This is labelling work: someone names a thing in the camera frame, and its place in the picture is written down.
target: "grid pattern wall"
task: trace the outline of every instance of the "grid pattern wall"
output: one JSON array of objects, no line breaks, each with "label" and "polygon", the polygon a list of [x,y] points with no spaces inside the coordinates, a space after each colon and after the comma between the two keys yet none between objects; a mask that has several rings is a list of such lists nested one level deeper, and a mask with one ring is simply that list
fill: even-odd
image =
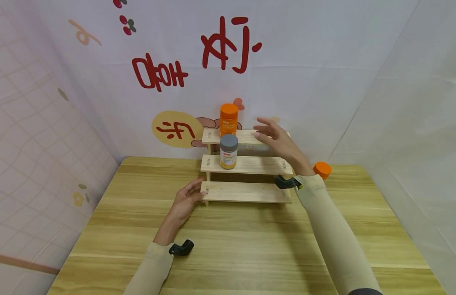
[{"label": "grid pattern wall", "polygon": [[[117,169],[69,99],[0,6],[0,255],[61,268]],[[53,280],[15,268],[0,294]]]}]

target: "orange bottle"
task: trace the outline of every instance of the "orange bottle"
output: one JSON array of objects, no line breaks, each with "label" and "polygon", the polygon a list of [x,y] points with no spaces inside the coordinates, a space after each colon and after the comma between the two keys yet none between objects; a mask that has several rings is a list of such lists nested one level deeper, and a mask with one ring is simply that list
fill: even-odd
[{"label": "orange bottle", "polygon": [[221,106],[220,112],[220,137],[226,134],[236,136],[238,128],[238,107],[232,103]]},{"label": "orange bottle", "polygon": [[331,166],[325,162],[317,162],[313,170],[316,174],[321,176],[323,180],[326,180],[326,178],[328,178],[332,171]]}]

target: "black wrist device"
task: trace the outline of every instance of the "black wrist device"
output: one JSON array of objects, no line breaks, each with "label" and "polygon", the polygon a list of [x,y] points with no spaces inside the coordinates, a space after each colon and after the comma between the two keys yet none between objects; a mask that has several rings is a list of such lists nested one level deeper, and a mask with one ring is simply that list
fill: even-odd
[{"label": "black wrist device", "polygon": [[299,187],[302,184],[295,179],[295,177],[290,178],[289,180],[286,180],[285,178],[282,177],[282,175],[278,175],[275,177],[275,184],[279,189],[287,189],[287,188],[292,188],[292,187]]},{"label": "black wrist device", "polygon": [[169,249],[169,254],[177,256],[187,256],[188,254],[190,254],[190,251],[192,251],[193,246],[195,245],[191,240],[185,240],[182,246],[179,246],[174,243],[172,247],[170,247]]}]

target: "orange bottle cap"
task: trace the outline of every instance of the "orange bottle cap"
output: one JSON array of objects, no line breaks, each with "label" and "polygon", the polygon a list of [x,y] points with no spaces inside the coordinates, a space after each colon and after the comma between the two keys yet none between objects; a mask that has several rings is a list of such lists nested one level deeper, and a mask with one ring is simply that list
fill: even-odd
[{"label": "orange bottle cap", "polygon": [[225,103],[221,106],[221,114],[222,118],[226,119],[234,119],[238,117],[238,106],[232,103]]},{"label": "orange bottle cap", "polygon": [[316,174],[321,176],[321,178],[323,178],[323,180],[328,178],[328,176],[331,174],[331,171],[332,171],[331,166],[325,162],[317,162],[315,167],[313,168],[313,170],[315,171]]}]

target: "finger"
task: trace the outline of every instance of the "finger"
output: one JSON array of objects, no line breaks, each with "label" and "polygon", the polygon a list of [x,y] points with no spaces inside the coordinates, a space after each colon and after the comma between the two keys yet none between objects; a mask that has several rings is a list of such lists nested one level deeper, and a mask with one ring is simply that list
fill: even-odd
[{"label": "finger", "polygon": [[272,137],[274,139],[277,139],[277,137],[285,130],[282,129],[282,127],[278,126],[275,121],[267,118],[258,118],[258,122],[262,124],[266,124],[268,126],[268,130],[270,131]]},{"label": "finger", "polygon": [[270,127],[268,127],[268,126],[255,126],[254,130],[258,131],[259,133],[265,134],[267,136],[272,136],[272,132],[270,130]]},{"label": "finger", "polygon": [[273,126],[274,124],[276,124],[273,120],[271,119],[267,119],[267,118],[261,118],[261,117],[258,117],[257,118],[257,121],[259,123],[262,123],[262,124],[266,124],[267,126]]},{"label": "finger", "polygon": [[203,181],[203,178],[194,180],[191,183],[187,184],[185,187],[182,187],[182,189],[179,190],[179,192],[183,193],[184,195],[187,195],[193,187],[198,186],[202,181]]},{"label": "finger", "polygon": [[189,198],[191,199],[192,204],[197,204],[197,202],[201,201],[206,195],[206,192],[199,192],[199,193],[194,193],[191,195]]},{"label": "finger", "polygon": [[192,189],[188,192],[188,195],[191,195],[192,193],[200,192],[201,189],[201,184],[197,185],[196,187],[192,187]]},{"label": "finger", "polygon": [[254,125],[254,130],[266,131],[266,130],[270,130],[270,126],[267,126],[267,125]]},{"label": "finger", "polygon": [[254,134],[254,137],[256,137],[256,139],[259,140],[260,142],[265,143],[266,145],[268,145],[270,147],[272,147],[272,145],[274,145],[274,143],[275,143],[275,140],[271,139],[267,135],[262,134],[260,132],[256,132]]}]

